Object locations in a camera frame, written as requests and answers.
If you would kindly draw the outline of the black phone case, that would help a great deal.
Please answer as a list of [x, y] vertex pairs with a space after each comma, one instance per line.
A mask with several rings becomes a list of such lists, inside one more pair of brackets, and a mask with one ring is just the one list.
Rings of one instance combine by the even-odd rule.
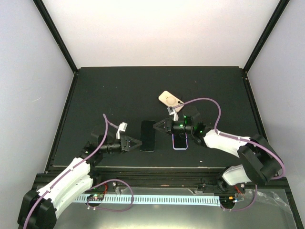
[[153, 120], [143, 120], [141, 122], [140, 140], [142, 145], [140, 151], [142, 152], [154, 152], [155, 150], [155, 138], [156, 131], [153, 125], [156, 124]]

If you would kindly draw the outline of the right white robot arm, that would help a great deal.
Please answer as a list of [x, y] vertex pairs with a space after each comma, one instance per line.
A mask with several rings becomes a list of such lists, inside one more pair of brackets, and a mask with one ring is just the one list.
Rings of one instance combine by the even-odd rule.
[[172, 137], [191, 137], [199, 146], [221, 150], [241, 160], [240, 165], [228, 167], [217, 179], [216, 185], [221, 192], [248, 182], [264, 186], [278, 178], [278, 172], [284, 172], [282, 160], [263, 136], [243, 137], [216, 130], [203, 123], [194, 106], [183, 110], [182, 120], [172, 107], [167, 110], [170, 116], [155, 123], [155, 130]]

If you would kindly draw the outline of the beige phone case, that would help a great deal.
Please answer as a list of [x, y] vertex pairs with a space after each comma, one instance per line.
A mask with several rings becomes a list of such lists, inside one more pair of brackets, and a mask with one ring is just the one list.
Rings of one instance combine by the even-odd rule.
[[168, 91], [163, 91], [158, 96], [158, 100], [167, 107], [175, 107], [176, 112], [179, 112], [183, 109], [183, 101], [181, 99], [178, 99], [176, 96], [174, 96]]

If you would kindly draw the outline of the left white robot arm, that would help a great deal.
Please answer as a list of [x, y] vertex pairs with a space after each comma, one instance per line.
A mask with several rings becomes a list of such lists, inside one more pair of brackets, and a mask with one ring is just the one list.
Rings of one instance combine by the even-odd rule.
[[98, 190], [102, 178], [95, 167], [103, 155], [126, 153], [142, 145], [141, 140], [121, 135], [91, 134], [80, 154], [51, 182], [28, 191], [22, 200], [17, 223], [22, 229], [52, 229], [63, 211], [87, 190]]

